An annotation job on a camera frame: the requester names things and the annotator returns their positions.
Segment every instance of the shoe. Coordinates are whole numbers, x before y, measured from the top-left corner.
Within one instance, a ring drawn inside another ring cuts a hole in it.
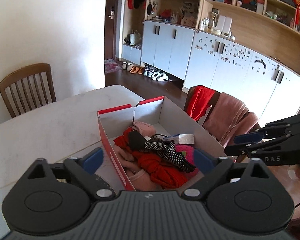
[[[127,68],[127,64],[128,64],[128,62],[126,62],[126,61],[123,62],[123,63],[122,63],[122,69],[126,69],[126,68]]]
[[[139,67],[133,66],[132,70],[130,71],[131,74],[137,73],[140,70]]]
[[[140,67],[138,74],[142,74],[144,72],[145,68],[144,67]]]
[[[158,76],[160,76],[160,73],[159,72],[154,72],[151,76],[151,79],[152,80],[156,80],[158,78]]]
[[[147,76],[147,75],[148,75],[148,71],[149,71],[149,69],[148,69],[148,68],[145,68],[145,71],[143,72],[143,75],[144,75],[144,76]]]
[[[166,73],[161,73],[160,76],[158,76],[157,81],[166,81],[169,77],[166,75]]]
[[[127,70],[128,70],[128,71],[131,71],[132,68],[133,68],[132,63],[128,63],[128,64],[127,64]]]
[[[151,77],[152,74],[153,74],[153,72],[154,72],[153,70],[149,69],[149,70],[148,70],[148,75],[147,75],[147,77]]]

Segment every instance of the white container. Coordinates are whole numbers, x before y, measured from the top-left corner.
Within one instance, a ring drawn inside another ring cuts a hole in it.
[[[223,25],[222,32],[229,33],[232,25],[232,18],[226,17],[225,24]]]
[[[223,16],[223,15],[220,15],[218,23],[217,23],[217,29],[218,30],[221,30],[221,31],[223,30],[223,26],[225,25],[225,21],[226,21],[226,17]]]

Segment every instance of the black cloth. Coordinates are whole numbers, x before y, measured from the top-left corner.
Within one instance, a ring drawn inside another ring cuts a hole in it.
[[[151,150],[154,151],[163,160],[172,163],[180,170],[187,173],[194,171],[196,168],[189,163],[181,152],[176,151],[174,141],[162,141],[157,137],[147,141],[138,131],[129,133],[129,147],[134,150]]]

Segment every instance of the white wall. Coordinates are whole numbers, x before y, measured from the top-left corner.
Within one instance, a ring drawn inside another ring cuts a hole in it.
[[[106,0],[0,0],[0,81],[49,63],[57,100],[105,86]],[[0,95],[0,123],[10,115]]]

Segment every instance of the white table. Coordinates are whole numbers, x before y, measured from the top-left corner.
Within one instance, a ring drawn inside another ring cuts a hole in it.
[[[0,238],[9,231],[1,213],[2,200],[36,158],[60,162],[101,147],[97,111],[135,106],[141,100],[115,85],[57,101],[0,124]],[[97,174],[111,186],[122,187],[107,155]]]

